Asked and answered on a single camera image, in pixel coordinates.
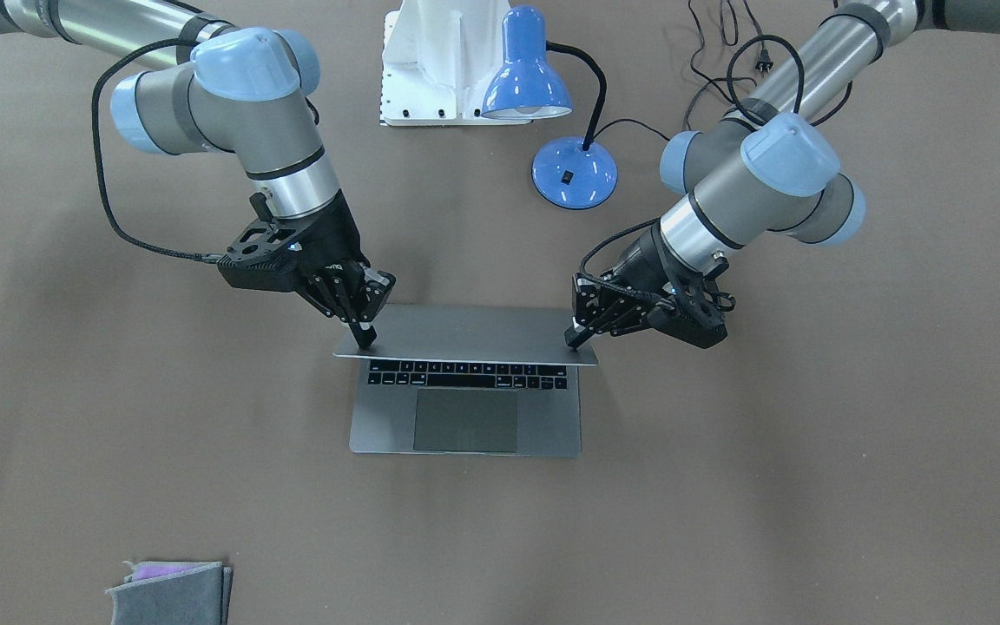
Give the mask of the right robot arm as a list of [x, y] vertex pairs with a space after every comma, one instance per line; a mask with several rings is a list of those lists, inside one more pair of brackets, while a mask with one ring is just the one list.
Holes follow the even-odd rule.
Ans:
[[179, 1], [0, 1], [0, 35], [29, 33], [138, 61], [118, 83], [112, 122], [143, 153], [233, 154], [257, 218], [224, 253], [182, 253], [217, 266], [234, 288], [297, 293], [349, 327], [361, 348], [394, 277], [374, 269], [309, 102], [320, 82], [300, 33], [240, 28]]

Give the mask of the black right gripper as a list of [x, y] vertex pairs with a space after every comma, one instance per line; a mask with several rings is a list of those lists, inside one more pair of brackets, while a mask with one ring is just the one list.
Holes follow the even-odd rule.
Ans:
[[384, 308], [396, 277], [379, 272], [362, 253], [348, 202], [338, 191], [325, 206], [290, 221], [297, 230], [290, 252], [290, 287], [323, 316], [337, 318], [361, 351], [377, 339], [373, 323]]

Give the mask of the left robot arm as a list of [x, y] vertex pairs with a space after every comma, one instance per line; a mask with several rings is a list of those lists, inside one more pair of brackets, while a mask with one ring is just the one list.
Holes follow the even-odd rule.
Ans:
[[734, 308], [717, 278], [738, 250], [766, 231], [808, 245], [851, 238], [865, 195], [810, 119], [886, 49], [924, 29], [1000, 33], [1000, 1], [841, 1], [714, 130], [671, 139], [660, 173], [680, 199], [641, 224], [607, 272], [578, 270], [568, 348], [649, 328], [717, 345]]

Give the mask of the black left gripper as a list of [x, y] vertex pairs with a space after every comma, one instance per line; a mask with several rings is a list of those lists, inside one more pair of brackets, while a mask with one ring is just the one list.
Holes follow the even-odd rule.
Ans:
[[[650, 329], [646, 313], [667, 297], [664, 288], [668, 276], [656, 244], [654, 221], [646, 221], [608, 237], [580, 262], [573, 276], [573, 321], [564, 332], [571, 351], [578, 351], [592, 336], [612, 336]], [[595, 276], [586, 265], [596, 253], [612, 241], [640, 231], [641, 236], [624, 249], [620, 259], [607, 272]]]

